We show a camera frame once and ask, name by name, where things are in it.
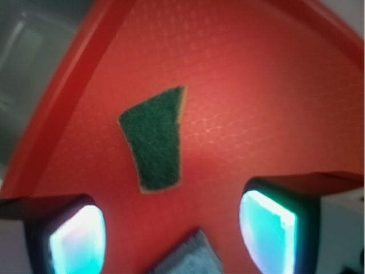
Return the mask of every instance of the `red panel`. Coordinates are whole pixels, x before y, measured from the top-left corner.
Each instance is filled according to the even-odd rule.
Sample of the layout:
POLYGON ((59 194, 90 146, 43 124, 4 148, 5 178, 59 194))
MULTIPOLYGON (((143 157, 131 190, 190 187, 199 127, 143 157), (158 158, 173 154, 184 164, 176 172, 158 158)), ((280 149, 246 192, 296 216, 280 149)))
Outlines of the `red panel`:
POLYGON ((126 10, 110 11, 118 28, 100 63, 83 60, 89 78, 77 75, 85 88, 71 78, 60 91, 65 96, 50 110, 59 115, 39 124, 47 127, 36 132, 33 154, 22 153, 26 142, 19 147, 3 196, 92 195, 107 221, 105 273, 146 271, 197 226, 225 272, 257 273, 238 226, 245 182, 311 171, 363 174, 364 166, 361 43, 346 29, 329 38, 324 30, 336 27, 310 9, 298 17, 281 8, 257 0, 144 0, 123 24, 126 10), (117 117, 178 85, 188 87, 182 185, 142 195, 117 117), (74 111, 62 108, 68 100, 74 111))

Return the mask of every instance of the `green sponge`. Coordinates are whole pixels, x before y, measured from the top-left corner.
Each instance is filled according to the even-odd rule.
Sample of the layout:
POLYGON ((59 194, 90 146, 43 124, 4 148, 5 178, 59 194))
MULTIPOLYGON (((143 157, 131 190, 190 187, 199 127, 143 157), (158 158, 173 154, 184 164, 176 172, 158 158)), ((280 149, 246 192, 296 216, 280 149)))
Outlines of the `green sponge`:
POLYGON ((179 131, 185 94, 184 87, 166 90, 119 117, 142 193, 165 190, 180 181, 179 131))

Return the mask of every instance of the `cyan light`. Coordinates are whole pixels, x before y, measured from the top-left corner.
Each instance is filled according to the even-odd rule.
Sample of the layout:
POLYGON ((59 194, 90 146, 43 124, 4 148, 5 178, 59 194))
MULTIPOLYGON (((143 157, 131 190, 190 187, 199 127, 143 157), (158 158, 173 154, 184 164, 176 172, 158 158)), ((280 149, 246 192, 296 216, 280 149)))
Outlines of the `cyan light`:
POLYGON ((294 273, 296 215, 262 193, 244 193, 240 226, 252 260, 262 273, 294 273))
POLYGON ((106 228, 102 211, 86 205, 50 236, 56 274, 100 273, 106 250, 106 228))

